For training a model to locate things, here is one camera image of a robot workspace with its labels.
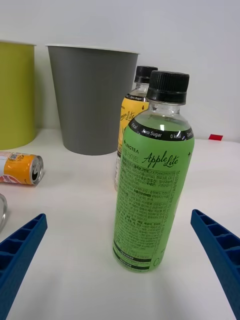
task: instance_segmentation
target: red object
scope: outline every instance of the red object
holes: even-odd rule
[[[221,141],[223,138],[223,135],[219,135],[219,134],[210,134],[208,140],[217,140],[217,141]]]

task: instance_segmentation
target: plastic bottle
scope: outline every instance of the plastic bottle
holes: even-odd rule
[[[116,156],[116,171],[114,181],[114,186],[116,190],[118,188],[119,182],[120,159],[122,153],[124,130],[135,116],[137,116],[140,112],[147,110],[149,107],[146,95],[149,88],[150,75],[153,70],[158,70],[158,68],[155,66],[148,65],[138,65],[136,67],[136,75],[134,80],[134,82],[136,83],[136,88],[126,95],[121,104],[121,115]]]
[[[131,271],[153,270],[166,249],[194,149],[180,115],[188,83],[188,74],[153,71],[148,110],[124,132],[113,254]]]

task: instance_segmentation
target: yellow bottle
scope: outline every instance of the yellow bottle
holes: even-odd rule
[[[118,146],[116,156],[116,171],[115,171],[115,189],[118,189],[119,172],[120,172],[120,159],[123,146],[124,130],[129,122],[139,113],[145,111],[149,107],[146,95],[149,88],[149,80],[151,72],[158,70],[155,66],[138,65],[136,67],[136,75],[134,82],[136,88],[129,92],[123,99],[121,104],[120,125],[118,134]]]

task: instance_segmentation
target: gray plastic bin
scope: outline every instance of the gray plastic bin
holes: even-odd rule
[[[78,154],[117,150],[121,104],[138,53],[47,45],[64,146]]]

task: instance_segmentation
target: blue clamp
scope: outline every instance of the blue clamp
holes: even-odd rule
[[[0,243],[0,320],[6,320],[47,228],[42,213]]]
[[[192,211],[191,225],[240,320],[240,239],[199,210]]]

